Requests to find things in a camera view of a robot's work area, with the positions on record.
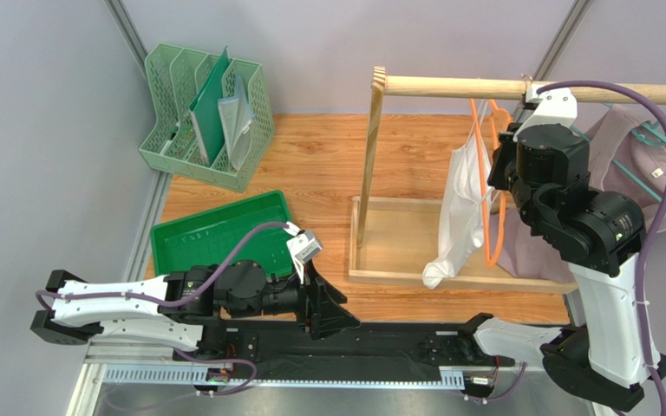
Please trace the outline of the white tank top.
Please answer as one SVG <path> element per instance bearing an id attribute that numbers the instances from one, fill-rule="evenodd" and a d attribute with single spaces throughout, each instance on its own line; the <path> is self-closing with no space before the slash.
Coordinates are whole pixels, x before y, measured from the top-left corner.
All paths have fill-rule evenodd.
<path id="1" fill-rule="evenodd" d="M 484 101 L 476 102 L 479 110 Z M 480 189 L 473 121 L 465 144 L 451 152 L 447 183 L 439 216 L 437 257 L 421 273 L 423 284 L 434 289 L 456 277 L 472 254 L 483 249 Z"/>

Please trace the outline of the orange velvet hanger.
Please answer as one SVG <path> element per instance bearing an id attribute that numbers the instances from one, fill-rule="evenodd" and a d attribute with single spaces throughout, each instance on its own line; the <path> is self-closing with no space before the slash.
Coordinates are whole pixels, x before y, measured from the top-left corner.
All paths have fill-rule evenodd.
<path id="1" fill-rule="evenodd" d="M 488 146 L 482 132 L 484 118 L 487 119 L 488 132 L 491 134 L 492 149 L 496 150 L 499 144 L 498 127 L 506 127 L 513 121 L 513 117 L 502 108 L 495 99 L 484 99 L 485 109 L 479 110 L 474 98 L 469 99 L 471 117 L 473 121 L 473 143 L 476 145 L 477 167 L 480 189 L 480 214 L 483 226 L 483 244 L 485 265 L 494 268 L 500 259 L 505 242 L 505 221 L 509 207 L 514 204 L 509 201 L 506 191 L 496 191 L 487 184 L 488 167 L 491 166 L 492 157 L 488 155 Z M 492 240 L 491 217 L 494 201 L 497 201 L 497 234 Z"/>

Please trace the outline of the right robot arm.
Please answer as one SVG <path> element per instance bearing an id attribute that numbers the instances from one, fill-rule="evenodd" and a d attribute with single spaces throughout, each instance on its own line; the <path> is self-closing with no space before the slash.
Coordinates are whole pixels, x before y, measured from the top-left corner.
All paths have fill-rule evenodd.
<path id="1" fill-rule="evenodd" d="M 559 124 L 511 124 L 499 135 L 488 182 L 510 192 L 520 220 L 568 265 L 585 322 L 541 328 L 481 313 L 458 332 L 460 356 L 542 367 L 565 392 L 619 412 L 666 376 L 666 355 L 643 356 L 635 272 L 645 236 L 640 206 L 590 184 L 590 145 Z"/>

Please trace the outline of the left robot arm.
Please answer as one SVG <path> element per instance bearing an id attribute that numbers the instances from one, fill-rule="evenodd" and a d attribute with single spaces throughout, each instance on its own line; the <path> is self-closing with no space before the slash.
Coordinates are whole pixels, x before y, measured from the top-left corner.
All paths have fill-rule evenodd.
<path id="1" fill-rule="evenodd" d="M 310 263 L 287 277 L 268 276 L 260 264 L 241 260 L 100 284 L 55 270 L 36 298 L 42 309 L 30 329 L 48 343 L 79 346 L 114 337 L 163 343 L 201 360 L 239 357 L 243 339 L 230 334 L 226 317 L 293 314 L 314 341 L 360 325 L 343 306 L 347 297 Z"/>

